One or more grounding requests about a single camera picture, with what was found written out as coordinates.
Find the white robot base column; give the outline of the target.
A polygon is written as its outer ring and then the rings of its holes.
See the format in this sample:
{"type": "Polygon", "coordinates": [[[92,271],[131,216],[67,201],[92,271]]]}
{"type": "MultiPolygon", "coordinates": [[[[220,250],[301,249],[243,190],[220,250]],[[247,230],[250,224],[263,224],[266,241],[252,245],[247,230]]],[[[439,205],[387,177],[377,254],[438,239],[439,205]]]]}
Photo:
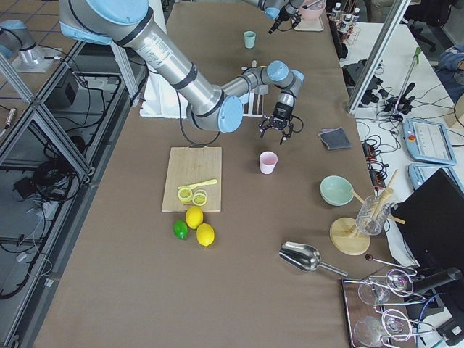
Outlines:
{"type": "Polygon", "coordinates": [[[187,100],[177,95],[176,90],[154,68],[149,67],[140,116],[175,119],[181,116],[185,119],[186,107],[187,100]]]}

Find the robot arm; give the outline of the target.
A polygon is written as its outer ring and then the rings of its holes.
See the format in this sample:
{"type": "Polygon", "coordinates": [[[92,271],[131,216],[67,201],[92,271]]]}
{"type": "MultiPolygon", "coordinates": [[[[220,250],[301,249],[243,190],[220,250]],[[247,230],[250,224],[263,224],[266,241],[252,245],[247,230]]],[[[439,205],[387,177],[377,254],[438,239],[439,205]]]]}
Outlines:
{"type": "Polygon", "coordinates": [[[294,132],[292,114],[304,75],[280,60],[249,67],[223,86],[211,84],[154,20],[147,1],[60,1],[59,24],[68,38],[91,44],[132,48],[155,69],[188,105],[189,122],[203,131],[230,133],[241,124],[249,92],[274,85],[280,95],[260,131],[272,128],[286,140],[294,132]]]}
{"type": "Polygon", "coordinates": [[[246,1],[246,3],[262,10],[265,16],[274,21],[272,27],[268,31],[269,34],[274,33],[279,26],[286,21],[291,20],[291,27],[295,28],[301,22],[301,16],[298,9],[303,1],[293,0],[256,0],[246,1]]]}

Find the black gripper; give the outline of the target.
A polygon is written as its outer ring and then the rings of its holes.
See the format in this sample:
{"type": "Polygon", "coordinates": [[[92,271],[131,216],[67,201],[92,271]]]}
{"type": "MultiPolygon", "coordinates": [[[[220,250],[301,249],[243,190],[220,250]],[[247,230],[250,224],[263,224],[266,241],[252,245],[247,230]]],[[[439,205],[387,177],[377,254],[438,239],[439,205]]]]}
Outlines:
{"type": "Polygon", "coordinates": [[[297,27],[301,22],[301,17],[296,14],[298,8],[301,7],[300,1],[288,1],[286,4],[281,8],[281,18],[278,18],[274,21],[271,28],[269,29],[268,33],[274,33],[284,21],[291,19],[291,27],[297,27]]]}
{"type": "Polygon", "coordinates": [[[292,112],[293,107],[278,102],[275,105],[272,115],[258,125],[260,129],[260,138],[264,138],[267,129],[273,128],[281,131],[282,137],[279,144],[282,145],[292,135],[294,128],[294,124],[291,121],[293,118],[292,112]]]}

